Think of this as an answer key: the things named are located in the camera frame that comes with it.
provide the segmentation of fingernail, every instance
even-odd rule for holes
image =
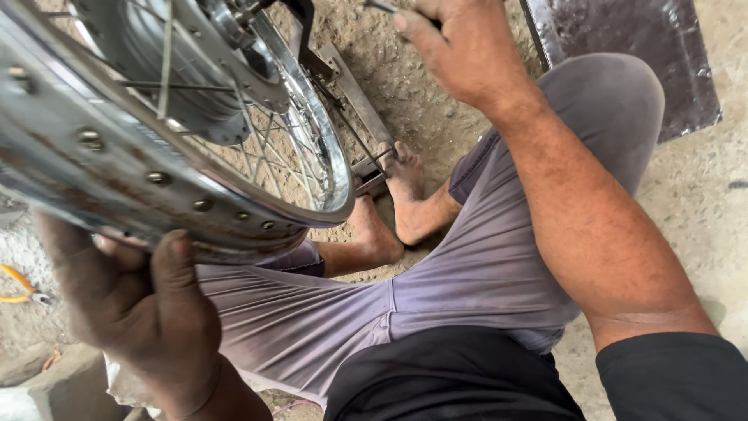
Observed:
[[[403,16],[402,13],[395,13],[395,28],[397,28],[398,31],[404,31],[407,26],[408,20],[405,16]]]
[[[192,248],[192,241],[187,238],[187,231],[184,229],[179,230],[179,237],[175,238],[171,242],[171,250],[180,258],[188,258],[190,250]]]

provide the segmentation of pliers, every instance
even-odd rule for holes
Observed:
[[[17,270],[6,264],[0,264],[0,270],[18,281],[18,283],[23,286],[26,292],[28,292],[26,295],[22,295],[20,297],[0,296],[0,303],[27,303],[28,301],[33,300],[39,304],[44,304],[45,306],[52,305],[52,298],[50,298],[47,294],[42,294],[41,292],[39,292],[39,290],[31,286],[31,283],[22,274],[18,273]]]

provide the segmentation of hand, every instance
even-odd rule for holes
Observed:
[[[419,0],[416,9],[396,13],[395,26],[454,98],[487,115],[544,102],[514,47],[501,0]],[[442,22],[441,32],[429,19]]]
[[[162,409],[196,411],[218,383],[221,324],[200,292],[186,231],[138,250],[37,213],[77,338],[134,369]]]

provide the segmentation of gray trousers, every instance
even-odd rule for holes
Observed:
[[[538,84],[633,195],[664,109],[649,67],[627,55],[587,55]],[[392,279],[351,285],[258,267],[199,266],[201,286],[221,315],[221,352],[244,376],[322,405],[346,358],[433,327],[493,327],[533,352],[549,352],[580,310],[539,254],[512,156],[493,130],[458,167],[450,192],[458,202],[469,194],[457,220],[429,256]]]

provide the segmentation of pink wire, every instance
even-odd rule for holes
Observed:
[[[274,416],[275,414],[277,414],[277,413],[281,412],[281,411],[282,411],[282,410],[284,410],[284,409],[288,409],[288,408],[291,408],[291,407],[293,407],[293,406],[296,406],[296,405],[301,405],[301,404],[312,404],[312,405],[317,405],[317,406],[319,406],[319,404],[318,404],[317,402],[314,402],[314,401],[310,401],[310,400],[306,400],[306,399],[305,399],[305,400],[303,400],[303,401],[294,401],[294,402],[291,402],[291,403],[289,403],[288,405],[286,405],[286,406],[284,406],[284,407],[280,407],[280,408],[276,409],[276,410],[275,410],[275,411],[273,411],[273,413],[272,413],[272,414],[270,414],[270,415]]]

